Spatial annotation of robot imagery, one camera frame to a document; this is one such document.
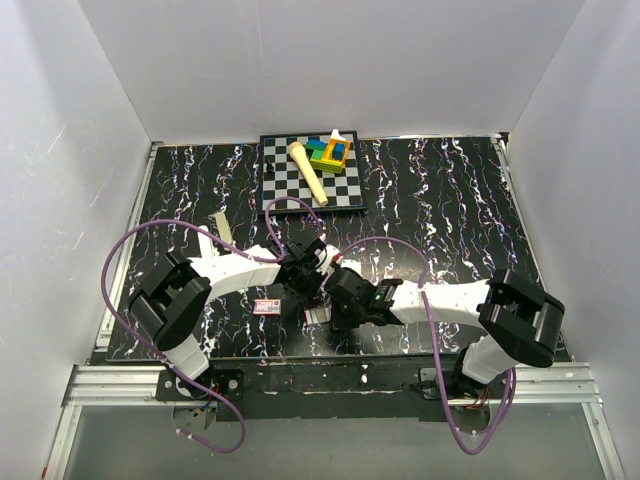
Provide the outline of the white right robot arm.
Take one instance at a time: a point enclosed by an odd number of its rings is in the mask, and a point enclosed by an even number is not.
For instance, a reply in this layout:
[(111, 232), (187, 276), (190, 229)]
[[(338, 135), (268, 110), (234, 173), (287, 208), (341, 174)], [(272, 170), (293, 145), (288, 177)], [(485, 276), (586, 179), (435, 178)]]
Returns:
[(420, 286), (401, 279), (375, 285), (355, 270), (339, 267), (325, 292), (331, 299), (332, 327), (338, 330), (429, 319), (483, 329), (484, 337), (462, 349), (445, 377), (448, 387), (469, 398), (518, 364), (551, 366), (565, 314), (560, 300), (509, 269), (495, 271), (488, 280)]

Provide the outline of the red white staple box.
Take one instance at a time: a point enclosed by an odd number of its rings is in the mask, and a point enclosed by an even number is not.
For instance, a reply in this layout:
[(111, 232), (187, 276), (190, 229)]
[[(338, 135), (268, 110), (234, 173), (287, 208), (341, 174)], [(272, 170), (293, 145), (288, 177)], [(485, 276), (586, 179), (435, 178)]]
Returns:
[(331, 321), (330, 307), (316, 307), (304, 311), (304, 319), (307, 325), (321, 325)]

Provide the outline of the cream white stapler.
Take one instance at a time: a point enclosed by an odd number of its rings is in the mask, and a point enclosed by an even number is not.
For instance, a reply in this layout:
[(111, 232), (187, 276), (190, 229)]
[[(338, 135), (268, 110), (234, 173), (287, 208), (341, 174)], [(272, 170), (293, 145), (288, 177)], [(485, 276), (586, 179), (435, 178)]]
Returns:
[(231, 228), (224, 212), (216, 212), (213, 215), (219, 238), (230, 245), (234, 244)]

